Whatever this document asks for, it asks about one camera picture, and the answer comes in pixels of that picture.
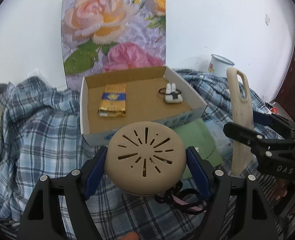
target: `pink flower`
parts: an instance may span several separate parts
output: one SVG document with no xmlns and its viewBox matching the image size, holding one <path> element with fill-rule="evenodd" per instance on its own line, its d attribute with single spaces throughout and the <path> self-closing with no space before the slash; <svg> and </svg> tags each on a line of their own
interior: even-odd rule
<svg viewBox="0 0 295 240">
<path fill-rule="evenodd" d="M 151 56 L 138 45 L 131 42 L 124 42 L 111 47 L 108 52 L 108 59 L 109 62 L 103 66 L 103 72 L 163 66 L 163 60 Z"/>
</svg>

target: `beige speaker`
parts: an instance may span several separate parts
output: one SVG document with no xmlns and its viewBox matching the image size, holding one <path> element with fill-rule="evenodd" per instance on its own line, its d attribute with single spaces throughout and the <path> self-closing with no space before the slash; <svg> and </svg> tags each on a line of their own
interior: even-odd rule
<svg viewBox="0 0 295 240">
<path fill-rule="evenodd" d="M 154 195 L 174 186 L 185 166 L 185 148 L 173 130 L 155 122 L 136 122 L 111 138 L 104 168 L 129 194 Z"/>
</svg>

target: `wall switch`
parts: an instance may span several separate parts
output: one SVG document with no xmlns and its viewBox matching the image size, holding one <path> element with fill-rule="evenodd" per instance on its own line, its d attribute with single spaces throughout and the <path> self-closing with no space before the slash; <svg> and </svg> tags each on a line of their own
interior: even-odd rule
<svg viewBox="0 0 295 240">
<path fill-rule="evenodd" d="M 265 23 L 266 23 L 266 25 L 270 24 L 270 18 L 267 14 L 265 15 Z"/>
</svg>

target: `red object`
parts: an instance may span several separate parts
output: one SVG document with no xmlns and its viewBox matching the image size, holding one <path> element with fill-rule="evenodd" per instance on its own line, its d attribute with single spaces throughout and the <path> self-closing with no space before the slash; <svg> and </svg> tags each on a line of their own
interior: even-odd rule
<svg viewBox="0 0 295 240">
<path fill-rule="evenodd" d="M 270 111 L 271 111 L 272 113 L 277 114 L 277 109 L 276 109 L 276 108 L 271 108 Z"/>
</svg>

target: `yellow snack package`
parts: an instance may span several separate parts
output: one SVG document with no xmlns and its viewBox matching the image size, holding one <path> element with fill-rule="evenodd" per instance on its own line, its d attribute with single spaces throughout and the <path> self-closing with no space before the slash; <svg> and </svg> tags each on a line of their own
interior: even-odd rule
<svg viewBox="0 0 295 240">
<path fill-rule="evenodd" d="M 105 85 L 98 110 L 99 116 L 118 117 L 126 115 L 126 85 Z"/>
</svg>

